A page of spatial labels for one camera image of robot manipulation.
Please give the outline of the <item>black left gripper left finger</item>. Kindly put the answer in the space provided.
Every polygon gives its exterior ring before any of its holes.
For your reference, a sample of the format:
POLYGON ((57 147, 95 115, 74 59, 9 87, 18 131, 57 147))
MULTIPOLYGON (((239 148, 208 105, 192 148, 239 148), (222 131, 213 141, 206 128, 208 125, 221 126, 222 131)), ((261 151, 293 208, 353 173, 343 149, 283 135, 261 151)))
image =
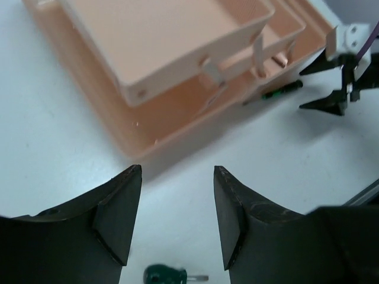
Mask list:
POLYGON ((142 167, 35 216, 1 218, 2 283, 118 283, 127 264, 142 167))

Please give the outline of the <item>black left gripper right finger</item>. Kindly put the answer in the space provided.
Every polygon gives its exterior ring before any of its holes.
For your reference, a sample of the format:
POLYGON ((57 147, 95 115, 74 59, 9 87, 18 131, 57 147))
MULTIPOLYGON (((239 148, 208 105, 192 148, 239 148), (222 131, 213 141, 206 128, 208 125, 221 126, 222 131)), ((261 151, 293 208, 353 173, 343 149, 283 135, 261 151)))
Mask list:
POLYGON ((377 283, 378 183, 299 214, 214 168, 224 269, 232 283, 377 283))

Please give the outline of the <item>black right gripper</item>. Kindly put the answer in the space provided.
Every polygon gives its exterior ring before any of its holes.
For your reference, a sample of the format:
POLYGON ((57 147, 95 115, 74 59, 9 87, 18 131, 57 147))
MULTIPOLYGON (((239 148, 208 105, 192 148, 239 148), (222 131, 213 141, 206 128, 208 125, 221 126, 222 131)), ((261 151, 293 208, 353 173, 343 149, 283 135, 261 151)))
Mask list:
POLYGON ((358 77, 358 75, 354 75, 354 71, 358 70, 358 60, 355 55, 343 54, 329 60, 326 56, 326 49, 324 49, 313 62, 300 71, 299 75, 311 75, 340 66, 342 67, 341 90, 333 90, 325 98, 302 104, 299 106, 300 109, 312 109, 344 116, 348 95, 351 102, 356 102, 360 99, 361 90, 378 88, 378 53, 371 55, 371 63, 363 74, 358 77))

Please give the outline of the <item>green black precision screwdriver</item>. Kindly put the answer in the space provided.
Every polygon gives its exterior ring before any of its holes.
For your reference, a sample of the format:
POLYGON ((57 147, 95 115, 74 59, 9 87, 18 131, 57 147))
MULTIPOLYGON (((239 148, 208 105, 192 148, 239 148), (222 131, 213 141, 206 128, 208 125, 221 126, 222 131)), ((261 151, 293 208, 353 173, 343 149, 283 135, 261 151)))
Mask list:
POLYGON ((296 80, 291 83, 288 83, 278 89, 274 89, 273 91, 264 92, 260 95, 256 95, 251 99, 248 99, 247 101, 243 102, 242 105, 245 106, 251 102, 257 101, 257 100, 267 100, 274 98, 276 96, 281 96, 286 93, 294 92, 298 89, 301 89, 303 87, 303 82, 301 80, 296 80))

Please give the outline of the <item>pink plastic toolbox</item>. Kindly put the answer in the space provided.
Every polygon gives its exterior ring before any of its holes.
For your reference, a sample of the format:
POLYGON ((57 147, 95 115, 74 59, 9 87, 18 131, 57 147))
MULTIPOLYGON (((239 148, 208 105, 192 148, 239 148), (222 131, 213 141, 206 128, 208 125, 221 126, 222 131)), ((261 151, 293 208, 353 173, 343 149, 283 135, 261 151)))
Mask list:
POLYGON ((25 1, 116 145, 158 152, 291 81, 331 23, 312 1, 25 1))

